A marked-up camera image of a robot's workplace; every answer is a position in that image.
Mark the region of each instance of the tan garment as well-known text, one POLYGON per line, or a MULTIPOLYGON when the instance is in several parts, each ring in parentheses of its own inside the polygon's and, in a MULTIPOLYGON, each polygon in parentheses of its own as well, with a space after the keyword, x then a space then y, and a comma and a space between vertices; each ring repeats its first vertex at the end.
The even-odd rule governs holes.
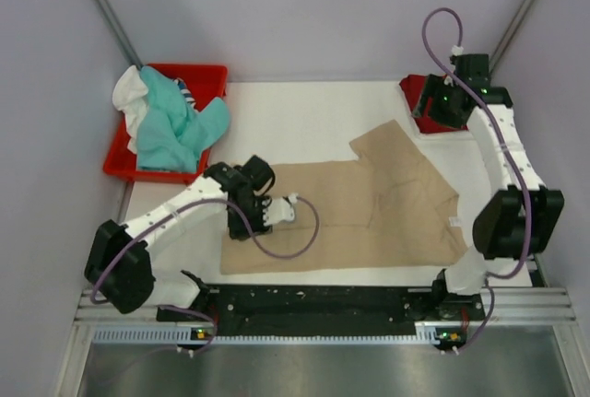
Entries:
MULTIPOLYGON (((296 192, 317 208, 316 242, 292 260, 273 259, 249 239, 226 237, 223 274, 311 271, 410 265, 448 265, 466 251, 460 228, 451 228, 458 194, 395 121, 350 143, 359 161, 273 166, 274 196, 296 192)), ((297 204, 295 224, 280 224, 259 240, 290 254, 313 233, 309 207, 297 204)))

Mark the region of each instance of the white towel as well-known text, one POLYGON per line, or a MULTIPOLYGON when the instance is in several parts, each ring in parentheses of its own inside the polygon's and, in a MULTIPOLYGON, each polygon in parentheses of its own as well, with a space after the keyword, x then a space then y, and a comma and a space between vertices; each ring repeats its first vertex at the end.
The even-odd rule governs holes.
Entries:
POLYGON ((112 91, 112 105, 124 113, 127 133, 131 137, 127 149, 134 154, 137 154, 137 128, 148 112, 148 104, 144 100, 147 93, 148 87, 134 65, 125 70, 112 91))

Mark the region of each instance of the red container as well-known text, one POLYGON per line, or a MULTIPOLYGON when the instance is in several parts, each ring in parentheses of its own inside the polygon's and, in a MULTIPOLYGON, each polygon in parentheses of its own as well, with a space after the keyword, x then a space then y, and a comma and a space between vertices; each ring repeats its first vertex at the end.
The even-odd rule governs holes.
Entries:
MULTIPOLYGON (((225 95, 228 69, 224 65, 201 64, 150 64, 160 73, 174 79, 181 78, 195 98, 195 108, 204 109, 216 96, 225 95)), ((124 181, 190 183, 207 168, 210 148, 205 150, 199 160, 196 173, 175 173, 171 171, 143 171, 136 168, 137 156, 127 149, 129 134, 125 129, 125 119, 121 120, 109 154, 102 170, 124 181)))
MULTIPOLYGON (((414 107, 418 105, 418 99, 420 98, 420 93, 422 93, 422 88, 424 87, 425 82, 426 77, 422 75, 408 75, 399 82, 399 86, 402 88, 402 91, 406 96, 407 105, 410 111, 414 110, 414 107)), ((450 127, 443 127, 428 117, 428 110, 431 109, 431 103, 432 99, 429 99, 424 116, 414 119, 420 132, 423 134, 457 132, 458 130, 450 127)))

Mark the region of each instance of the white table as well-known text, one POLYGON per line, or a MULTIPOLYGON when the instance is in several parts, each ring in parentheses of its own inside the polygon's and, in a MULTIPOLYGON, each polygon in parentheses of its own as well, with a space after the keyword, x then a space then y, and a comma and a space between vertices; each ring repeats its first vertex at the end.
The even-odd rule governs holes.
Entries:
MULTIPOLYGON (((457 217, 467 245, 472 243, 473 221, 490 198, 478 146, 469 133, 426 138, 417 134, 397 82, 229 84, 226 101, 231 127, 214 145, 210 162, 243 163, 252 154, 271 164, 356 159, 348 142, 396 119, 459 193, 457 217)), ((126 218, 143 215, 183 188, 135 183, 126 218)), ((188 270, 206 283, 367 286, 429 286, 442 269, 421 266, 223 275, 219 261, 225 228, 225 214, 212 217, 178 239, 154 265, 188 270)), ((490 263, 495 272, 508 272, 512 267, 514 261, 490 263)), ((493 286, 531 286, 526 269, 509 281, 490 282, 493 286)))

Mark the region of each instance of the clothing tag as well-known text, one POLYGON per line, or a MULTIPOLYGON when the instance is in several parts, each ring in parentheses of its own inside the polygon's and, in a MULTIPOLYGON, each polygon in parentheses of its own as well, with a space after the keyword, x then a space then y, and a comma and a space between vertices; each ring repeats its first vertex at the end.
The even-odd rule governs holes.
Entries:
POLYGON ((457 216, 449 217, 449 224, 451 225, 451 227, 461 227, 461 219, 457 216))

